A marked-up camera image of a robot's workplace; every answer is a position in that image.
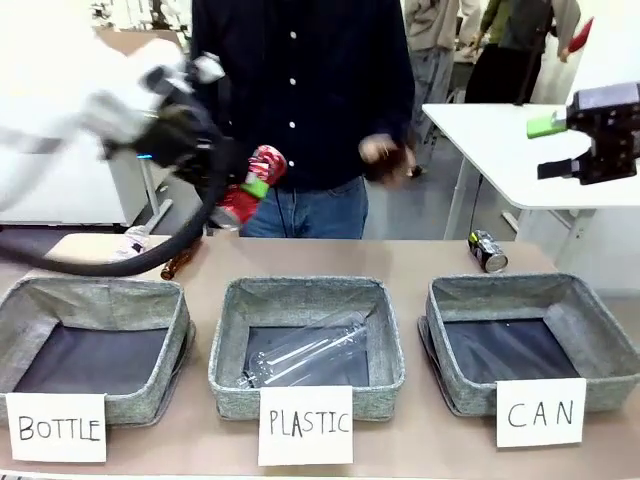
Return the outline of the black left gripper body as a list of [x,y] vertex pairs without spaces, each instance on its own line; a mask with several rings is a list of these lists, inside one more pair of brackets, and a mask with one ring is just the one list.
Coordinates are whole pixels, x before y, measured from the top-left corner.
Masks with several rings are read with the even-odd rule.
[[231,184],[233,141],[194,106],[167,104],[134,142],[137,154],[196,188]]

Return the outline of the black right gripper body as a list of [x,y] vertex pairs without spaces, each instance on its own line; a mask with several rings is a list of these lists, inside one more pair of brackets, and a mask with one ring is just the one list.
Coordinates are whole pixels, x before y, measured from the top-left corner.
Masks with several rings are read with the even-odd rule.
[[591,109],[567,108],[568,130],[590,137],[589,149],[571,160],[570,176],[582,185],[637,175],[639,106],[614,105]]

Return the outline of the person's left hand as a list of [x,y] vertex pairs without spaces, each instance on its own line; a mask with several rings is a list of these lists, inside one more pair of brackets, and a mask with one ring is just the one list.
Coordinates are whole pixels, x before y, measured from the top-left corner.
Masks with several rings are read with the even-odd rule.
[[359,153],[365,164],[364,176],[369,182],[394,185],[412,176],[413,151],[387,134],[364,138],[359,144]]

